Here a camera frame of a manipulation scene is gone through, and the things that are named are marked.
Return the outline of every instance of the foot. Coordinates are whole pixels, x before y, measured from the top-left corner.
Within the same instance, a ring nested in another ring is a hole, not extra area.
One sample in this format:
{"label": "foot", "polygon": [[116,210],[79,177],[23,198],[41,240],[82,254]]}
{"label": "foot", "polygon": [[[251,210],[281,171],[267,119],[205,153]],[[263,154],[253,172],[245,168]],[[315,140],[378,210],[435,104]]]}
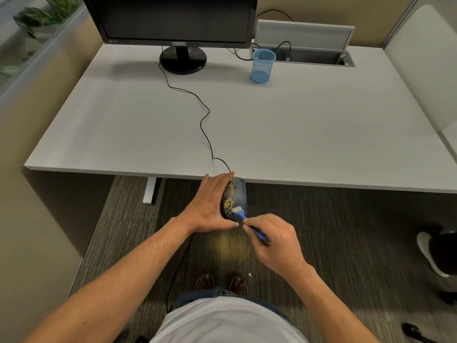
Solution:
{"label": "foot", "polygon": [[242,277],[239,276],[233,278],[228,290],[233,292],[234,294],[237,294],[238,296],[249,294],[248,284]]}
{"label": "foot", "polygon": [[448,277],[449,276],[448,274],[444,273],[443,271],[441,271],[438,268],[437,264],[435,264],[435,261],[433,261],[433,258],[432,258],[431,254],[430,254],[429,243],[430,243],[430,240],[431,240],[431,236],[427,232],[419,232],[419,234],[416,237],[416,240],[417,240],[417,245],[419,246],[420,251],[422,252],[422,254],[424,254],[426,259],[428,260],[431,268],[438,275],[440,275],[442,277]]}
{"label": "foot", "polygon": [[195,289],[201,290],[210,290],[215,287],[214,277],[211,273],[205,273],[203,276],[198,278],[197,284],[195,284]]}

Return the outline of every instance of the left hand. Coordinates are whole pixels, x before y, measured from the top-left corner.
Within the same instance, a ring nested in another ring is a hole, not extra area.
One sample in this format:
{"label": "left hand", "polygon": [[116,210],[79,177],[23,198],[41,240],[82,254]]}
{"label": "left hand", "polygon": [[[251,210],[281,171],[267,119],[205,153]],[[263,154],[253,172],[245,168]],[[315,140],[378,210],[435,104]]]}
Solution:
{"label": "left hand", "polygon": [[180,223],[189,227],[190,233],[229,230],[238,226],[237,222],[224,219],[220,213],[222,194],[234,174],[222,173],[211,179],[205,174],[197,195],[177,217]]}

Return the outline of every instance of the jeans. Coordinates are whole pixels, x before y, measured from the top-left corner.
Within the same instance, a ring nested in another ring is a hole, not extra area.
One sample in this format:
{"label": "jeans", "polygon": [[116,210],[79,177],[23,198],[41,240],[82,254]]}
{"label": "jeans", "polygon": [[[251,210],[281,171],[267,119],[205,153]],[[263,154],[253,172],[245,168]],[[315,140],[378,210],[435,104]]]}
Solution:
{"label": "jeans", "polygon": [[187,305],[188,303],[191,303],[195,300],[200,300],[200,299],[211,299],[214,297],[219,297],[219,296],[225,296],[225,297],[239,297],[251,302],[254,302],[258,305],[261,305],[262,307],[265,307],[266,309],[269,309],[270,311],[276,313],[280,317],[282,317],[285,321],[287,321],[289,324],[295,327],[295,325],[289,320],[288,317],[284,313],[282,313],[279,309],[277,309],[274,305],[272,305],[270,302],[267,301],[262,301],[258,300],[254,297],[251,296],[238,296],[237,294],[224,290],[220,287],[212,288],[209,290],[206,289],[200,289],[200,290],[195,290],[191,293],[188,294],[182,294],[178,297],[174,305],[172,306],[171,310],[174,311],[175,309],[178,309],[182,306]]}

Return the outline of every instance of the right hand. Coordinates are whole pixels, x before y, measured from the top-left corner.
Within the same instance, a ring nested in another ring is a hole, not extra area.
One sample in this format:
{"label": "right hand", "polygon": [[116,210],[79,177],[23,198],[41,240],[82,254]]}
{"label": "right hand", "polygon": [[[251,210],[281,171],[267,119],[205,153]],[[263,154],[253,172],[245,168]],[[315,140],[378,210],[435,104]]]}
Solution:
{"label": "right hand", "polygon": [[[259,228],[270,239],[266,246],[249,226]],[[247,232],[259,260],[269,269],[282,276],[287,282],[301,273],[306,263],[295,228],[274,214],[259,215],[244,220]]]}

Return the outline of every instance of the monitor stand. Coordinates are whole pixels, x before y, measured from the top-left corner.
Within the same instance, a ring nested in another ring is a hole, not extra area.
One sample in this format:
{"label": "monitor stand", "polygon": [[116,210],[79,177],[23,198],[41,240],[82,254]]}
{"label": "monitor stand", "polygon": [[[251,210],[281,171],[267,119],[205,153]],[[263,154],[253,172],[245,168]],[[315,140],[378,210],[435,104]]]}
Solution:
{"label": "monitor stand", "polygon": [[205,67],[206,54],[198,47],[171,46],[161,53],[160,64],[171,73],[191,74]]}

